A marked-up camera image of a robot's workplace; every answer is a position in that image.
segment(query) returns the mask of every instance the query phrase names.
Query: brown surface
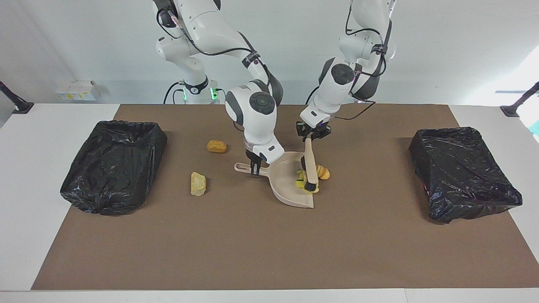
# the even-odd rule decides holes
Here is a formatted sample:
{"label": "brown surface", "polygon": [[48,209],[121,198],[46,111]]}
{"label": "brown surface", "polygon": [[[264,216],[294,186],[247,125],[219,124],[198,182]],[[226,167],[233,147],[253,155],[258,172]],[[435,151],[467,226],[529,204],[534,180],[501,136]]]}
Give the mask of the brown surface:
{"label": "brown surface", "polygon": [[[362,106],[345,106],[352,116]],[[302,106],[279,107],[276,135],[302,151]],[[116,119],[156,121],[169,142],[145,205],[104,217],[71,209],[34,290],[265,290],[539,287],[539,265],[509,213],[434,224],[413,173],[410,138],[456,127],[447,106],[376,105],[314,142],[315,209],[284,205],[266,178],[237,173],[243,138],[222,106],[122,105]],[[226,154],[206,151],[211,139]],[[189,194],[193,171],[208,177]]]}

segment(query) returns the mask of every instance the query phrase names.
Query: black pole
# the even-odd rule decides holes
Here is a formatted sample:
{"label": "black pole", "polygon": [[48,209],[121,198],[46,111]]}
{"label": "black pole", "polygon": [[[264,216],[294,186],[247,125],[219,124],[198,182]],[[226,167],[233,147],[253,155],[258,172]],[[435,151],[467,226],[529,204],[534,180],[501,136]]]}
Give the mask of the black pole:
{"label": "black pole", "polygon": [[13,104],[15,104],[15,110],[13,114],[26,114],[30,111],[34,103],[26,102],[23,98],[15,95],[2,81],[0,81],[0,91],[6,95]]}
{"label": "black pole", "polygon": [[525,92],[515,104],[511,106],[500,106],[502,112],[507,117],[519,117],[519,114],[516,113],[516,109],[523,105],[524,102],[533,96],[537,91],[539,91],[539,82],[537,82],[529,91]]}

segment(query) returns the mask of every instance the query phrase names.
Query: black plastic bag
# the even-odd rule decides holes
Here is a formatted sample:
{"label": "black plastic bag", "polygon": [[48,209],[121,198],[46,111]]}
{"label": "black plastic bag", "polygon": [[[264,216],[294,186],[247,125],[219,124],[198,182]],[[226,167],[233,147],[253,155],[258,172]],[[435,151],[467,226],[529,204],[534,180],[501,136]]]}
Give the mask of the black plastic bag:
{"label": "black plastic bag", "polygon": [[429,197],[432,219],[449,223],[522,205],[521,194],[474,128],[419,130],[409,150]]}
{"label": "black plastic bag", "polygon": [[99,122],[60,194],[84,212],[125,215],[144,203],[166,145],[167,135],[157,123]]}

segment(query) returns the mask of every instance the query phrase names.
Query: white table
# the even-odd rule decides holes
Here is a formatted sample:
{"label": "white table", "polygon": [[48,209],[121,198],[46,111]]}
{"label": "white table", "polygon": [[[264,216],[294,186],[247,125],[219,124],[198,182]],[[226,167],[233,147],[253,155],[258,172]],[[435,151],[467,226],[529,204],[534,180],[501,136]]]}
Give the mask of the white table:
{"label": "white table", "polygon": [[[36,104],[0,128],[0,302],[538,302],[539,288],[518,290],[309,290],[32,292],[31,286],[67,214],[59,195],[71,161],[98,121],[119,105]],[[461,126],[478,129],[522,193],[511,210],[539,257],[539,144],[519,119],[497,107],[452,106]]]}

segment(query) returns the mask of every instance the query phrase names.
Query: white robotic arm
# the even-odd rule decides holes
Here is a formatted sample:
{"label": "white robotic arm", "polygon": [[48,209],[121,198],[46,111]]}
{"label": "white robotic arm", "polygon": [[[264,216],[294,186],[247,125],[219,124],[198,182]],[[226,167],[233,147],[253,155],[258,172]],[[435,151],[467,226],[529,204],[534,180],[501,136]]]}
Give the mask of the white robotic arm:
{"label": "white robotic arm", "polygon": [[[396,0],[351,0],[346,32],[339,39],[344,58],[329,59],[319,77],[313,101],[300,114],[298,134],[320,139],[331,133],[328,122],[336,115],[348,95],[357,100],[370,99],[385,72],[391,35],[390,16]],[[349,30],[353,16],[361,29]]]}
{"label": "white robotic arm", "polygon": [[182,70],[191,94],[208,91],[204,67],[191,57],[194,54],[228,54],[241,60],[253,76],[253,81],[227,92],[225,106],[230,118],[245,128],[251,173],[259,175],[262,160],[272,163],[284,153],[273,133],[283,95],[281,84],[247,38],[222,18],[219,0],[154,0],[154,11],[169,36],[157,42],[158,52]]}

